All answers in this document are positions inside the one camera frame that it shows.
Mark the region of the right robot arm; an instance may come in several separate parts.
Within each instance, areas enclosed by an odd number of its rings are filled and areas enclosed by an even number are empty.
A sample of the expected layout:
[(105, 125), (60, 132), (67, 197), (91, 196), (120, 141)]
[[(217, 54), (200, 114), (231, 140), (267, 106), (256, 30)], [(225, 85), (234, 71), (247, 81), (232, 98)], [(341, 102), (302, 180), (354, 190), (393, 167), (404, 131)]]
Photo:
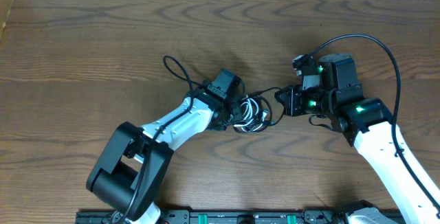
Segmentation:
[(406, 223), (439, 222), (439, 188), (415, 158), (393, 115), (379, 98), (365, 98), (350, 54), (293, 59), (299, 85), (275, 93), (292, 117), (328, 118), (367, 160), (393, 198)]

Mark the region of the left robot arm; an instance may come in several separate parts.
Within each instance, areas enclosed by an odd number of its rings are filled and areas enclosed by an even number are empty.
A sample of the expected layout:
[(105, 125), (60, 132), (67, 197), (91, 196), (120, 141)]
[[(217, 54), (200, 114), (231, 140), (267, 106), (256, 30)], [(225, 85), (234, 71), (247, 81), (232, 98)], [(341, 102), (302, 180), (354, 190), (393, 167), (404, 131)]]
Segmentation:
[(192, 136), (224, 131), (241, 119), (241, 79), (222, 69), (213, 82), (189, 91), (164, 117), (135, 126), (124, 122), (113, 132), (86, 182), (88, 191), (115, 209), (116, 223), (156, 223), (154, 200), (174, 152)]

